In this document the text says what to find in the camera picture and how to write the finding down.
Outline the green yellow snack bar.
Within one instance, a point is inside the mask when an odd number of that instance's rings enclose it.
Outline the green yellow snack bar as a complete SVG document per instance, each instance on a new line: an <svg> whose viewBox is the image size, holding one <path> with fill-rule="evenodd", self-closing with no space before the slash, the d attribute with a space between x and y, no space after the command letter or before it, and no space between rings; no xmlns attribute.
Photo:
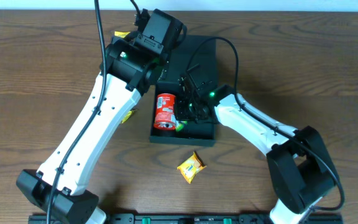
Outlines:
<svg viewBox="0 0 358 224"><path fill-rule="evenodd" d="M183 128L188 124L187 121L177 121L176 122L176 128L175 131L176 132L180 132L183 130Z"/></svg>

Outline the red Pringles can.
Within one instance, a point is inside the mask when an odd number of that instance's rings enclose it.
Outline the red Pringles can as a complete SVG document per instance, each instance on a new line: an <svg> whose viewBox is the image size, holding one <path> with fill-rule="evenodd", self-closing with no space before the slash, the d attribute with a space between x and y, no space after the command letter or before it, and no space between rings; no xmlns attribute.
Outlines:
<svg viewBox="0 0 358 224"><path fill-rule="evenodd" d="M170 93L157 96L154 128L169 131L176 128L175 100L176 96Z"/></svg>

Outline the yellow orange snack packet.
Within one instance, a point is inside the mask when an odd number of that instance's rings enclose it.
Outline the yellow orange snack packet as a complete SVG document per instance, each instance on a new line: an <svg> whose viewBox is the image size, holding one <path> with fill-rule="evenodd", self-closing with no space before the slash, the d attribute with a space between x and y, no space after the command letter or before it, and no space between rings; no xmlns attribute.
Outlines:
<svg viewBox="0 0 358 224"><path fill-rule="evenodd" d="M114 35L116 37L120 37L120 38L125 38L130 34L130 32L120 32L120 31L115 31Z"/></svg>

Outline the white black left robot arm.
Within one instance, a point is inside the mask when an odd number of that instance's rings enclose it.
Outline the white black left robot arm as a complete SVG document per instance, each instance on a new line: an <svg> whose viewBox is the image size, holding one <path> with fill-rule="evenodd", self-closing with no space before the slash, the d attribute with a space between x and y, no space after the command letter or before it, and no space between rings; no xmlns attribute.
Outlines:
<svg viewBox="0 0 358 224"><path fill-rule="evenodd" d="M104 148L126 114L155 85L186 26L160 11L140 11L136 29L103 44L103 61L92 92L54 152L38 169L23 170L16 184L45 212L42 223L104 223L99 198L88 190Z"/></svg>

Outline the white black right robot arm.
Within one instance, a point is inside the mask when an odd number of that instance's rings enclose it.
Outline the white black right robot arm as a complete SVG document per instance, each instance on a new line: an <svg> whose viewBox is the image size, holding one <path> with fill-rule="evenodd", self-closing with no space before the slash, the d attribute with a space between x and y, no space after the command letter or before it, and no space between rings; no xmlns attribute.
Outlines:
<svg viewBox="0 0 358 224"><path fill-rule="evenodd" d="M325 143L311 126L296 129L249 104L233 87L197 85L192 68L180 74L181 119L221 124L239 133L266 158L278 197L270 211L272 223L306 223L317 203L339 186L339 176Z"/></svg>

